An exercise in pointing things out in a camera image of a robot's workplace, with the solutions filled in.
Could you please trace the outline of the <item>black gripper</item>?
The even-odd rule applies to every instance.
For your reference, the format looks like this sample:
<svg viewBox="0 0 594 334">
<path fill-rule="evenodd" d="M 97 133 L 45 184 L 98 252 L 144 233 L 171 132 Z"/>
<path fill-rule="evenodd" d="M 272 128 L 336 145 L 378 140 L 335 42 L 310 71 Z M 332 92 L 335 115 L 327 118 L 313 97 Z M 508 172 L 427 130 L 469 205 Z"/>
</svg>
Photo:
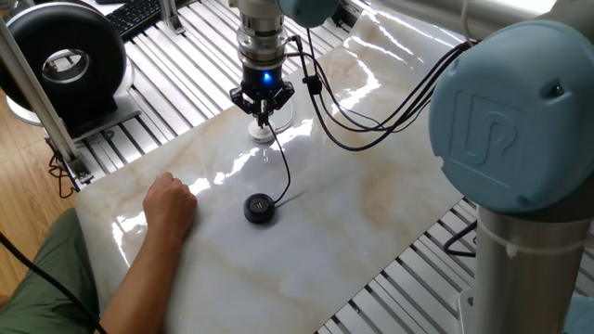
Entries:
<svg viewBox="0 0 594 334">
<path fill-rule="evenodd" d="M 258 126 L 268 126 L 269 117 L 280 110 L 294 95 L 291 82 L 282 81 L 282 66 L 255 69 L 243 66 L 241 86 L 229 91 L 231 101 L 252 115 Z"/>
</svg>

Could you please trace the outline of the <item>person hand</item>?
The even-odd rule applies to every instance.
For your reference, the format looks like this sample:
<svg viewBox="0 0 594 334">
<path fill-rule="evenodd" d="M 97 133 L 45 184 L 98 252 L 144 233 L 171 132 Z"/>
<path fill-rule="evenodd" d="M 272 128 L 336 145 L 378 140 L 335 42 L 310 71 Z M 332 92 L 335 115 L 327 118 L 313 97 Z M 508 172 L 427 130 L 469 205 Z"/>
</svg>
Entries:
<svg viewBox="0 0 594 334">
<path fill-rule="evenodd" d="M 143 200 L 148 232 L 182 242 L 193 224 L 197 198 L 189 186 L 166 172 L 156 177 Z"/>
</svg>

